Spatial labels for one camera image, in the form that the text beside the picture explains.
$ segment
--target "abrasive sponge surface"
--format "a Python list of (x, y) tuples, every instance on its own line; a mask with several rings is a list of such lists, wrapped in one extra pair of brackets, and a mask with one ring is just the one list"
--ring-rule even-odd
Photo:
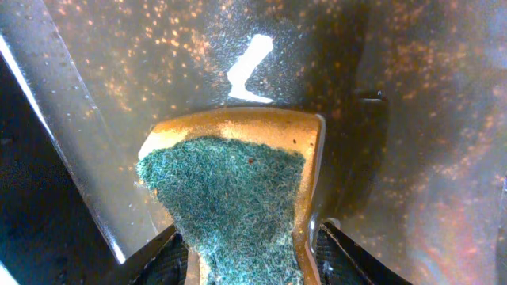
[(266, 145), (203, 137), (154, 150), (137, 172), (210, 266), (208, 283), (301, 284), (291, 232), (304, 162)]

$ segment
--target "sponge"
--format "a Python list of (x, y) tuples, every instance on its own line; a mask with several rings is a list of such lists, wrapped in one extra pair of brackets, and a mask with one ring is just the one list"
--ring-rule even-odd
[(208, 283), (302, 284), (291, 232), (303, 155), (205, 136), (154, 150), (137, 172), (210, 267)]

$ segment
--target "wet surface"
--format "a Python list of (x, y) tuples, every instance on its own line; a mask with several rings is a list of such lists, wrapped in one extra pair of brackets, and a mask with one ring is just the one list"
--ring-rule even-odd
[[(106, 130), (109, 139), (93, 143), (114, 145), (118, 158), (86, 168), (95, 187), (82, 193), (126, 256), (168, 226), (163, 210), (131, 186), (151, 126), (210, 108), (265, 105), (229, 97), (227, 77), (262, 34), (273, 50), (246, 89), (270, 106), (326, 118), (318, 189), (327, 194), (315, 197), (317, 218), (339, 218), (346, 234), (411, 282), (499, 283), (506, 270), (497, 257), (505, 250), (498, 229), (507, 168), (505, 3), (47, 0), (45, 17), (23, 1), (0, 3), (20, 23), (52, 18), (58, 27), (43, 36), (61, 36), (73, 63), (36, 48), (22, 48), (23, 56), (39, 63), (39, 74), (74, 64), (81, 76), (82, 85), (40, 87), (40, 96), (93, 98), (76, 111), (80, 126)], [(363, 104), (357, 90), (382, 90), (388, 101)], [(43, 111), (73, 116), (74, 108), (64, 110), (73, 105), (63, 103)], [(97, 164), (100, 155), (83, 150), (90, 136), (75, 149)], [(100, 187), (108, 190), (93, 190)], [(128, 205), (139, 201), (146, 210), (132, 214)], [(137, 216), (140, 226), (130, 226)]]

